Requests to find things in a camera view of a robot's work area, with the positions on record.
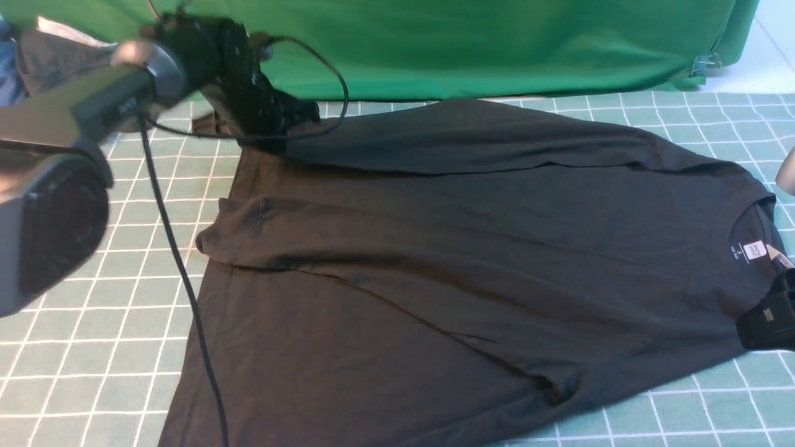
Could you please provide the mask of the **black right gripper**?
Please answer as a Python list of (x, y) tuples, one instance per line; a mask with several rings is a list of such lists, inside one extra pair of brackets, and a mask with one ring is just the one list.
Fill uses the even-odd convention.
[(735, 326), (748, 351), (794, 351), (794, 269), (778, 274), (769, 291)]

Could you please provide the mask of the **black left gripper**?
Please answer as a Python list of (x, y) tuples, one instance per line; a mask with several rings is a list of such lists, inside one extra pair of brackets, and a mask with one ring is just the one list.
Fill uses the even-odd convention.
[(239, 145), (280, 144), (298, 138), (290, 134), (292, 129), (317, 129), (321, 123), (317, 102), (295, 98), (267, 80), (236, 84), (217, 79), (201, 88), (201, 94), (230, 131), (217, 136)]

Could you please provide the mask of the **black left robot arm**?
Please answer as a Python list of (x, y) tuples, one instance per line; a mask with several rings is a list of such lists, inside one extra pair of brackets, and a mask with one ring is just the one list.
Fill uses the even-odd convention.
[(316, 102), (275, 89), (260, 50), (278, 41), (230, 18), (166, 12), (116, 49), (109, 67), (2, 110), (1, 311), (26, 308), (90, 260), (110, 216), (101, 144), (123, 124), (218, 88), (214, 107), (242, 140), (286, 138), (320, 122)]

